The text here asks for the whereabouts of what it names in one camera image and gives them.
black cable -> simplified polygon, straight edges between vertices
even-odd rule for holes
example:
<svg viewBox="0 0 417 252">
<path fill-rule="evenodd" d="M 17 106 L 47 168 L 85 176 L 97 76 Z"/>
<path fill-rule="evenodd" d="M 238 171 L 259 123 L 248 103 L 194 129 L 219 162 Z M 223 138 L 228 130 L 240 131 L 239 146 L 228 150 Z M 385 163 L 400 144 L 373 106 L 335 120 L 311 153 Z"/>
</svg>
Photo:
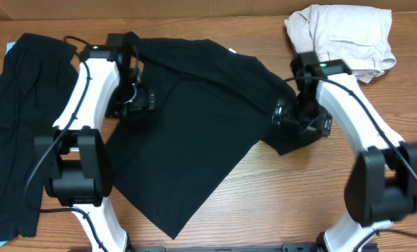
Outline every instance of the black cable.
<svg viewBox="0 0 417 252">
<path fill-rule="evenodd" d="M 63 38 L 64 42 L 67 43 L 67 39 L 74 39 L 77 41 L 80 41 L 88 46 L 90 46 L 89 42 L 84 41 L 83 39 L 80 38 L 76 38 L 74 36 L 65 36 Z M 88 213 L 86 213 L 84 210 L 79 209 L 79 208 L 74 208 L 74 207 L 68 207 L 68 208 L 58 208 L 58 209 L 37 209 L 35 206 L 33 206 L 29 199 L 27 198 L 27 191 L 29 190 L 29 187 L 31 185 L 32 179 L 35 177 L 36 173 L 38 172 L 41 164 L 44 162 L 44 160 L 46 159 L 46 157 L 48 156 L 48 154 L 56 147 L 56 145 L 60 142 L 60 140 L 62 140 L 63 136 L 67 133 L 68 129 L 71 127 L 71 124 L 74 122 L 75 119 L 77 119 L 76 115 L 83 103 L 83 100 L 85 99 L 85 95 L 87 94 L 88 88 L 90 86 L 90 80 L 91 80 L 91 76 L 90 76 L 90 68 L 88 68 L 88 65 L 85 61 L 81 60 L 80 55 L 77 52 L 74 52 L 75 56 L 78 57 L 79 62 L 82 62 L 83 65 L 86 68 L 87 71 L 87 81 L 85 84 L 85 87 L 83 89 L 81 98 L 79 99 L 76 108 L 74 109 L 74 112 L 71 114 L 71 118 L 69 119 L 68 123 L 65 125 L 65 127 L 62 129 L 62 131 L 57 135 L 57 137 L 54 139 L 54 141 L 52 142 L 52 144 L 48 147 L 48 149 L 46 150 L 46 152 L 41 156 L 41 158 L 39 159 L 39 161 L 36 163 L 36 166 L 34 167 L 34 169 L 32 170 L 31 175 L 29 176 L 27 182 L 26 182 L 26 186 L 25 189 L 23 191 L 23 197 L 26 200 L 28 206 L 33 209 L 34 211 L 40 212 L 40 213 L 45 213 L 45 214 L 49 214 L 49 213 L 60 213 L 60 212 L 71 212 L 74 211 L 76 213 L 80 213 L 82 214 L 83 218 L 85 220 L 87 220 L 88 226 L 90 226 L 91 232 L 93 234 L 93 237 L 95 238 L 95 241 L 97 243 L 97 245 L 99 246 L 99 249 L 102 249 L 104 252 L 109 252 L 107 250 L 107 248 L 104 246 L 104 244 L 101 242 L 101 240 L 99 239 L 99 237 L 97 236 L 96 233 L 96 229 L 95 226 L 93 225 L 93 222 L 91 221 L 91 218 L 89 217 Z"/>
<path fill-rule="evenodd" d="M 315 76 L 293 77 L 293 78 L 288 78 L 288 79 L 283 80 L 283 81 L 284 82 L 288 82 L 288 81 L 304 80 L 304 79 L 307 79 L 307 78 L 308 79 L 312 79 L 312 80 L 324 81 L 324 82 L 330 83 L 332 85 L 335 85 L 336 87 L 341 88 L 342 90 L 346 91 L 351 97 L 353 97 L 357 101 L 357 103 L 362 107 L 362 109 L 364 110 L 364 112 L 366 113 L 366 115 L 369 117 L 371 123 L 374 125 L 376 131 L 379 133 L 379 135 L 381 136 L 381 138 L 383 138 L 383 140 L 387 143 L 387 145 L 389 146 L 389 148 L 395 153 L 395 155 L 397 156 L 397 158 L 401 161 L 401 163 L 403 164 L 403 166 L 408 170 L 408 172 L 410 173 L 410 175 L 412 175 L 412 177 L 414 179 L 414 182 L 417 185 L 417 174 L 412 169 L 411 165 L 406 161 L 406 159 L 398 151 L 398 149 L 392 144 L 392 142 L 389 140 L 389 138 L 387 138 L 387 136 L 385 135 L 384 131 L 379 127 L 378 123 L 375 121 L 374 117 L 371 115 L 369 109 L 365 106 L 365 104 L 361 101 L 361 99 L 352 90 L 344 87 L 343 85 L 337 83 L 336 81 L 330 80 L 328 78 L 315 77 Z M 391 229 L 374 230 L 371 234 L 367 235 L 359 243 L 358 246 L 355 247 L 354 252 L 357 252 L 358 249 L 363 244 L 365 244 L 365 242 L 367 240 L 369 240 L 374 235 L 377 235 L 379 232 L 392 232 L 392 233 L 396 233 L 396 234 L 399 234 L 399 235 L 406 235 L 406 236 L 409 236 L 409 237 L 415 237 L 415 238 L 417 238 L 417 234 L 412 234 L 410 232 L 405 232 L 405 231 L 400 231 L 400 230 L 391 230 Z"/>
<path fill-rule="evenodd" d="M 101 242 L 99 237 L 97 236 L 95 226 L 93 225 L 93 222 L 91 221 L 91 218 L 88 215 L 88 213 L 86 213 L 84 210 L 75 208 L 75 207 L 63 207 L 63 208 L 58 208 L 58 209 L 42 209 L 41 213 L 60 213 L 60 212 L 72 212 L 72 211 L 82 214 L 82 218 L 87 220 L 87 223 L 90 226 L 91 232 L 93 234 L 93 237 L 95 238 L 97 245 L 99 246 L 99 249 L 102 249 L 104 252 L 109 252 L 107 248 L 104 246 L 104 244 Z"/>
<path fill-rule="evenodd" d="M 74 39 L 75 41 L 82 42 L 82 43 L 86 44 L 87 46 L 91 46 L 91 44 L 90 44 L 89 42 L 84 41 L 84 40 L 83 40 L 83 39 L 81 39 L 81 38 L 76 38 L 75 36 L 65 36 L 65 37 L 63 37 L 63 41 L 64 41 L 65 43 L 68 43 L 67 39 Z"/>
<path fill-rule="evenodd" d="M 79 56 L 79 54 L 77 52 L 74 53 L 78 58 L 79 61 L 81 61 L 81 57 Z M 43 161 L 46 159 L 46 157 L 48 156 L 48 154 L 55 148 L 55 146 L 59 143 L 59 141 L 62 140 L 63 136 L 67 133 L 68 129 L 71 127 L 71 124 L 74 122 L 74 120 L 76 119 L 76 115 L 83 103 L 83 99 L 85 98 L 85 95 L 88 91 L 88 87 L 90 86 L 90 69 L 88 68 L 87 63 L 82 62 L 83 65 L 86 68 L 87 71 L 87 82 L 85 84 L 85 87 L 83 89 L 81 98 L 79 99 L 76 108 L 74 109 L 74 112 L 71 114 L 71 118 L 69 119 L 68 123 L 65 125 L 65 127 L 62 129 L 62 131 L 58 134 L 58 136 L 54 139 L 54 141 L 52 142 L 52 144 L 48 147 L 48 149 L 46 150 L 46 152 L 41 156 L 41 158 L 39 159 L 39 161 L 36 163 L 34 169 L 32 170 L 31 175 L 29 176 L 29 178 L 27 179 L 26 182 L 26 186 L 25 189 L 23 191 L 23 197 L 27 200 L 28 205 L 35 211 L 40 211 L 41 209 L 37 209 L 36 207 L 32 206 L 29 202 L 29 199 L 27 198 L 27 191 L 29 190 L 29 187 L 31 185 L 32 179 L 34 179 L 36 173 L 38 172 L 38 170 L 40 169 L 41 164 L 43 163 Z"/>
</svg>

